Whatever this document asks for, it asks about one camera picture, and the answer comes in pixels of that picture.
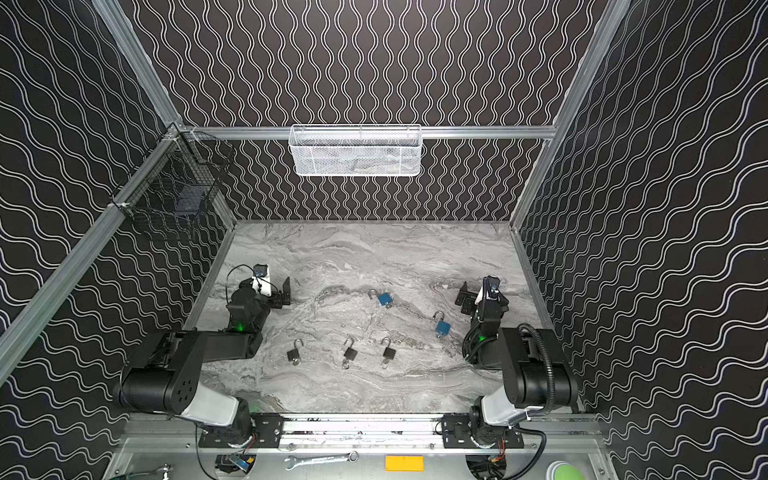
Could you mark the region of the blue padlock with key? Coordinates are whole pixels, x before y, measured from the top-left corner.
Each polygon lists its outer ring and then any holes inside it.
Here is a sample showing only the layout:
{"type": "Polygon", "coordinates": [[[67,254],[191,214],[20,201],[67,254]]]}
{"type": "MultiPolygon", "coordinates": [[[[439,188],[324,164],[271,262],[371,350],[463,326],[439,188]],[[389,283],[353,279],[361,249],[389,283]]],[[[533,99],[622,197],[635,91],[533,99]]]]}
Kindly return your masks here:
{"type": "Polygon", "coordinates": [[[391,308],[393,306],[393,298],[388,292],[380,293],[376,289],[370,289],[368,291],[368,297],[376,300],[384,308],[391,308]]]}

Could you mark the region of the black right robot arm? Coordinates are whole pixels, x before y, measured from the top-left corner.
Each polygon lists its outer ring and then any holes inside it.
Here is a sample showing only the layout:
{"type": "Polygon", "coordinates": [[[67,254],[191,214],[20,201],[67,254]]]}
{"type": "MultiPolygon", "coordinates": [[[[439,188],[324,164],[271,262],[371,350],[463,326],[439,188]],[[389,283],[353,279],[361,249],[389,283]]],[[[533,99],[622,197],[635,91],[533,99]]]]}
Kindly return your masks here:
{"type": "Polygon", "coordinates": [[[504,326],[509,300],[500,279],[486,276],[477,292],[462,285],[455,304],[470,317],[461,344],[464,360],[484,371],[499,372],[501,386],[470,408],[469,438],[481,447],[501,443],[520,423],[558,409],[578,409],[578,383],[551,329],[529,323],[504,326]]]}

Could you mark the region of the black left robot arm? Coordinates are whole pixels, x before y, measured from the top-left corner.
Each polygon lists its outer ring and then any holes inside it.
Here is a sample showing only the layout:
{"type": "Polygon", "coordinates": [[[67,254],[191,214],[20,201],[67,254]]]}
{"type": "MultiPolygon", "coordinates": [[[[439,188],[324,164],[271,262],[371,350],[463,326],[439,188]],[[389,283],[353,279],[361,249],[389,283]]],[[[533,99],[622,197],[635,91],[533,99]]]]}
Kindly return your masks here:
{"type": "Polygon", "coordinates": [[[237,447],[258,435],[248,402],[200,382],[205,363],[253,358],[264,340],[264,325],[274,309],[291,304],[291,282],[257,287],[244,280],[227,303],[228,326],[222,331],[185,330],[147,335],[123,367],[114,388],[125,410],[167,415],[190,421],[209,438],[237,447]]]}

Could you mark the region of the black padlock left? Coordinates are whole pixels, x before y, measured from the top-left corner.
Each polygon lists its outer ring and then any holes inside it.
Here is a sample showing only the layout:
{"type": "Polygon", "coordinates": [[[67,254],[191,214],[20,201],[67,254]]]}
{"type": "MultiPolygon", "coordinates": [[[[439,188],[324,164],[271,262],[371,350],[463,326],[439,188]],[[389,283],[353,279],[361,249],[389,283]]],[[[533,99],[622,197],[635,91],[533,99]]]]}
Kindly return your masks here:
{"type": "Polygon", "coordinates": [[[287,360],[293,365],[298,366],[302,359],[301,359],[301,352],[300,348],[304,346],[304,341],[302,339],[296,339],[293,342],[293,348],[290,349],[286,353],[287,360]]]}

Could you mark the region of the black padlock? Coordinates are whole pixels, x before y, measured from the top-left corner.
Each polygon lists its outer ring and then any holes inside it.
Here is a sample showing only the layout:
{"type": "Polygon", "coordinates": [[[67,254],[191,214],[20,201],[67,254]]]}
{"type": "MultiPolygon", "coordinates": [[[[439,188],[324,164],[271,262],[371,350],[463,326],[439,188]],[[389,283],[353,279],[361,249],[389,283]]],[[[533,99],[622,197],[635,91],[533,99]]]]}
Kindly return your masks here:
{"type": "Polygon", "coordinates": [[[381,368],[387,369],[389,364],[395,359],[396,350],[392,347],[392,340],[390,337],[384,337],[380,344],[384,347],[381,368]]]}
{"type": "Polygon", "coordinates": [[[349,336],[343,343],[345,347],[342,359],[342,368],[347,370],[350,368],[351,363],[356,359],[358,351],[354,348],[355,338],[349,336]]]}
{"type": "Polygon", "coordinates": [[[298,366],[302,359],[301,359],[301,352],[300,348],[304,346],[304,341],[302,339],[296,339],[293,342],[293,348],[290,349],[286,353],[287,360],[293,365],[298,366]]]}

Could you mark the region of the black padlock middle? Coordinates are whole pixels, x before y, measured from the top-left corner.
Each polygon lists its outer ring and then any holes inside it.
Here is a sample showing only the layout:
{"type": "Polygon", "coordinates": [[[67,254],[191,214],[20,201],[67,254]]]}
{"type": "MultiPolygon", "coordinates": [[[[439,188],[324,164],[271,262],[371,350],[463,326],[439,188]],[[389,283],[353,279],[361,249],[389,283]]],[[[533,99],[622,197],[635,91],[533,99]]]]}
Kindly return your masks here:
{"type": "Polygon", "coordinates": [[[349,336],[343,343],[345,347],[342,359],[342,368],[347,370],[350,368],[351,363],[356,359],[358,351],[354,348],[355,338],[349,336]]]}

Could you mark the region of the black padlock right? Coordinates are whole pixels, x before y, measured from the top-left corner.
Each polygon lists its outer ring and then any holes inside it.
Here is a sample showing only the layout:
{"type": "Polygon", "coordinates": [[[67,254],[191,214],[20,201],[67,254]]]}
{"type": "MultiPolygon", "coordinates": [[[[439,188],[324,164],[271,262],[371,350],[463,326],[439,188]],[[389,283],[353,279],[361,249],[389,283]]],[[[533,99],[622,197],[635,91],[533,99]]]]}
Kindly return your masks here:
{"type": "Polygon", "coordinates": [[[392,347],[392,340],[390,337],[384,337],[380,344],[384,347],[381,368],[387,369],[389,364],[395,359],[396,350],[392,347]]]}

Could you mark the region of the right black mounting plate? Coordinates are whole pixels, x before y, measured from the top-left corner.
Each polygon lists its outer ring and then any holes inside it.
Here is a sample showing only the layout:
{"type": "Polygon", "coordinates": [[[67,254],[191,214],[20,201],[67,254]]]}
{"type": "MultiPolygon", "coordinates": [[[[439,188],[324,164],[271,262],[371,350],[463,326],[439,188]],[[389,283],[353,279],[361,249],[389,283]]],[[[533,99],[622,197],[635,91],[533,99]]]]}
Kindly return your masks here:
{"type": "Polygon", "coordinates": [[[441,434],[446,449],[499,448],[502,441],[507,449],[524,446],[522,435],[511,427],[488,425],[474,413],[445,414],[436,431],[441,434]]]}

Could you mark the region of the black mounting plate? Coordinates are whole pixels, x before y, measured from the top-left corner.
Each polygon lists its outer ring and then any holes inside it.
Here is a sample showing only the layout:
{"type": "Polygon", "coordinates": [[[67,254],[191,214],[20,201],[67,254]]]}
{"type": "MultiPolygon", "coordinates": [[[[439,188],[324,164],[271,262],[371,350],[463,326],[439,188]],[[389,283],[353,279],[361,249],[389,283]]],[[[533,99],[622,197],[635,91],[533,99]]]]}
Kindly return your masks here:
{"type": "Polygon", "coordinates": [[[198,440],[198,446],[239,450],[277,448],[284,424],[285,418],[276,413],[252,414],[250,420],[235,420],[231,427],[205,428],[198,440]]]}
{"type": "Polygon", "coordinates": [[[445,414],[436,431],[441,434],[446,449],[499,448],[502,441],[507,449],[524,446],[522,435],[511,427],[488,425],[474,413],[445,414]]]}

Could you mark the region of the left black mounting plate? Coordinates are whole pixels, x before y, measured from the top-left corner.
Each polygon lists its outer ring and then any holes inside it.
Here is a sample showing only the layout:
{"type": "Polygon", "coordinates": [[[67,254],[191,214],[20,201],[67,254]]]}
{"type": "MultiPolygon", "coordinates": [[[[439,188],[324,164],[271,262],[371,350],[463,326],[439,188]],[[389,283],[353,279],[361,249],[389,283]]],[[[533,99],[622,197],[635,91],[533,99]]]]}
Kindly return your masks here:
{"type": "Polygon", "coordinates": [[[239,450],[277,448],[284,424],[285,418],[276,413],[252,414],[250,420],[235,420],[231,427],[205,428],[198,440],[198,446],[239,450]]]}

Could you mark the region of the green round button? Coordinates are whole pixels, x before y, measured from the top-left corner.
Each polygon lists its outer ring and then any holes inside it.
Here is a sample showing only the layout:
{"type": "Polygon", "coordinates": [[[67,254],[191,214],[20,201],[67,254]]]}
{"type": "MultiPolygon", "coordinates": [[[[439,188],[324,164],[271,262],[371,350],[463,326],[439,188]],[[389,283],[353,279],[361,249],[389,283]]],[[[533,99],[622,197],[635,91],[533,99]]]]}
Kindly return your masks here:
{"type": "Polygon", "coordinates": [[[546,471],[547,480],[586,480],[585,474],[565,461],[552,462],[546,471]]]}

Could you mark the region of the yellow label plate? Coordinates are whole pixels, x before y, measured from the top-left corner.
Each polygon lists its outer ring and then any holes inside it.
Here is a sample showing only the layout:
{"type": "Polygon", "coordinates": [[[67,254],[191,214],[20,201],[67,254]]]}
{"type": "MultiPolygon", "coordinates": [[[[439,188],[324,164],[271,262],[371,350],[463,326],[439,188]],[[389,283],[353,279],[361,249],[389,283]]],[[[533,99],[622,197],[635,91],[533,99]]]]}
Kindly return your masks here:
{"type": "Polygon", "coordinates": [[[425,461],[422,456],[388,455],[385,458],[385,469],[387,472],[424,472],[425,461]]]}

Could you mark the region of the silver combination wrench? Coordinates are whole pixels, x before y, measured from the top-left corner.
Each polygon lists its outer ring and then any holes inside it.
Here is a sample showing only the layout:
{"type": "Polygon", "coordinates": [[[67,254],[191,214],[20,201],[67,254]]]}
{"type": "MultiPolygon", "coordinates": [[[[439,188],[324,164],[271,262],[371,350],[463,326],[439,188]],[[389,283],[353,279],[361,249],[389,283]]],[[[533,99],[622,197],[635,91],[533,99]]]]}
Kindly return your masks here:
{"type": "Polygon", "coordinates": [[[311,457],[296,457],[290,455],[284,459],[285,470],[292,471],[298,467],[324,465],[332,463],[354,463],[359,460],[359,453],[357,451],[351,451],[344,454],[311,456],[311,457]]]}

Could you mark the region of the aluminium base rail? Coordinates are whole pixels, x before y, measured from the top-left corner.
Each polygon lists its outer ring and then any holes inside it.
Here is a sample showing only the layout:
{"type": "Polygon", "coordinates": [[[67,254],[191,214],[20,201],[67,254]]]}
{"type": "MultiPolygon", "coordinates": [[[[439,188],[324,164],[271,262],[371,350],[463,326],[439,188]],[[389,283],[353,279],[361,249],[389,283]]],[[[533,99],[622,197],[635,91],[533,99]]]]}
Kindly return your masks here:
{"type": "MultiPolygon", "coordinates": [[[[470,433],[466,414],[258,414],[256,440],[249,453],[459,454],[493,453],[495,440],[470,433]]],[[[547,453],[598,453],[602,440],[589,414],[553,414],[524,422],[547,436],[547,453]]],[[[222,440],[207,437],[183,420],[139,415],[120,440],[130,453],[234,452],[222,440]]]]}

